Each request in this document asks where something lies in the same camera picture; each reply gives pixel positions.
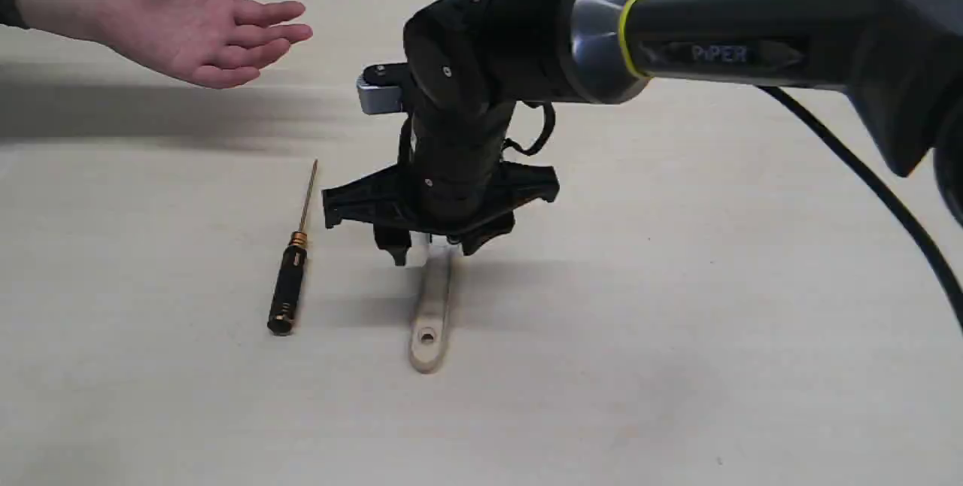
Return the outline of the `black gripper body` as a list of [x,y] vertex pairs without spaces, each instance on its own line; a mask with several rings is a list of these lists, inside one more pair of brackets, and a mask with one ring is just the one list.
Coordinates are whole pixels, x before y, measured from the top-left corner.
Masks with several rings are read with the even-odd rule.
[[515,102],[465,116],[414,102],[403,125],[396,163],[322,193],[324,225],[345,221],[460,237],[530,202],[556,200],[550,166],[503,159]]

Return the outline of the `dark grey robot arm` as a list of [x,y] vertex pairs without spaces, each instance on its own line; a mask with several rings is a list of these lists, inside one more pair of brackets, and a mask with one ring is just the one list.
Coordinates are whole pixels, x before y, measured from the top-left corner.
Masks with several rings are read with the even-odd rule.
[[371,224],[406,263],[413,232],[472,255],[513,212],[553,202],[554,170],[506,163],[518,103],[619,105],[654,78],[845,95],[905,177],[929,152],[961,217],[961,0],[434,0],[406,60],[368,67],[367,114],[405,112],[398,161],[326,189],[324,225]]

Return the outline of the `open human hand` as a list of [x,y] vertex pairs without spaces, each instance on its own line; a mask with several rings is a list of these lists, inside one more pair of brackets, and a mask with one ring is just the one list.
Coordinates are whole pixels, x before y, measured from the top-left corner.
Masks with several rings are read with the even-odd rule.
[[308,41],[302,2],[254,0],[2,0],[4,26],[89,41],[147,70],[224,90]]

